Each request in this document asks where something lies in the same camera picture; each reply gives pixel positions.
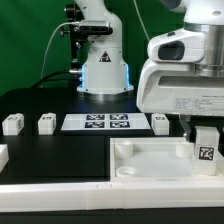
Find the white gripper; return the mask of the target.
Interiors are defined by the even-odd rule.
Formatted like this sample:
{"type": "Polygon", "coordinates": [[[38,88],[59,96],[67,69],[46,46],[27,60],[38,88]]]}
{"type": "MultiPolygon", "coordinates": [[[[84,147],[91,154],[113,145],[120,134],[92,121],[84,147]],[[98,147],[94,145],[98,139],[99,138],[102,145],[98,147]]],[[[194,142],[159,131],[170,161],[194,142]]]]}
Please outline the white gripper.
{"type": "Polygon", "coordinates": [[[141,71],[137,100],[144,113],[180,114],[183,137],[190,140],[191,116],[224,116],[224,77],[194,74],[193,66],[148,59],[141,71]]]}

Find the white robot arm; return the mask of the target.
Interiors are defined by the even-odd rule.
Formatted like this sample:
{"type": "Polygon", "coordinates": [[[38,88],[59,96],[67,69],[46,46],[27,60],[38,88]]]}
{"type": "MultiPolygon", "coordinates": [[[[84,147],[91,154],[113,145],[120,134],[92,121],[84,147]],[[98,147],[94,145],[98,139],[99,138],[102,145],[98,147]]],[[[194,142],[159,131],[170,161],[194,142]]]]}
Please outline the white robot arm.
{"type": "MultiPolygon", "coordinates": [[[[122,58],[122,23],[104,0],[74,0],[89,50],[78,91],[97,100],[133,89],[122,58]]],[[[137,108],[144,113],[224,116],[224,0],[160,0],[183,12],[181,29],[148,43],[137,108]]]]}

